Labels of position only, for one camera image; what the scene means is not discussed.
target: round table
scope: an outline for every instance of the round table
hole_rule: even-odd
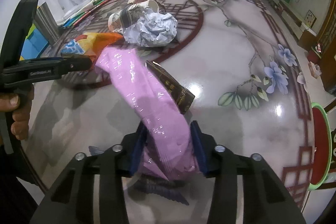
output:
[[[108,31],[111,13],[128,0],[111,0],[66,31],[48,52],[84,32]],[[195,100],[185,114],[203,133],[239,155],[260,153],[302,207],[310,184],[314,125],[310,99],[288,40],[260,0],[161,0],[178,20],[176,39],[162,48],[139,48]],[[50,187],[78,152],[107,149],[135,132],[139,118],[108,76],[71,73],[35,84],[29,139],[22,142],[42,182]],[[239,179],[238,222],[242,223]],[[206,223],[214,180],[193,175],[182,205],[158,195],[125,192],[130,223]]]

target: pink plastic bag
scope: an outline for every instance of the pink plastic bag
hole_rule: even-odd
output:
[[[96,66],[110,74],[113,85],[150,132],[139,171],[167,180],[181,180],[197,172],[189,125],[135,49],[106,47]]]

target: picture frame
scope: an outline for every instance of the picture frame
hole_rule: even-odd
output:
[[[311,10],[308,10],[306,17],[304,18],[304,21],[309,28],[313,27],[316,21],[316,16],[314,16]]]

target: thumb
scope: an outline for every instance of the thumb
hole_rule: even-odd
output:
[[[0,93],[0,111],[11,112],[18,108],[20,98],[15,93]]]

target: blue flower painting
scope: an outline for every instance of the blue flower painting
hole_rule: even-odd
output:
[[[275,62],[269,63],[270,67],[265,67],[265,74],[272,79],[272,85],[270,85],[266,92],[273,93],[275,86],[277,86],[282,94],[288,94],[288,81],[286,76],[282,74],[282,70],[278,67]]]
[[[297,66],[297,63],[295,61],[296,57],[291,53],[291,51],[288,48],[284,48],[281,44],[278,44],[279,49],[278,50],[278,54],[280,57],[283,58],[283,60],[285,61],[285,63],[288,66]]]

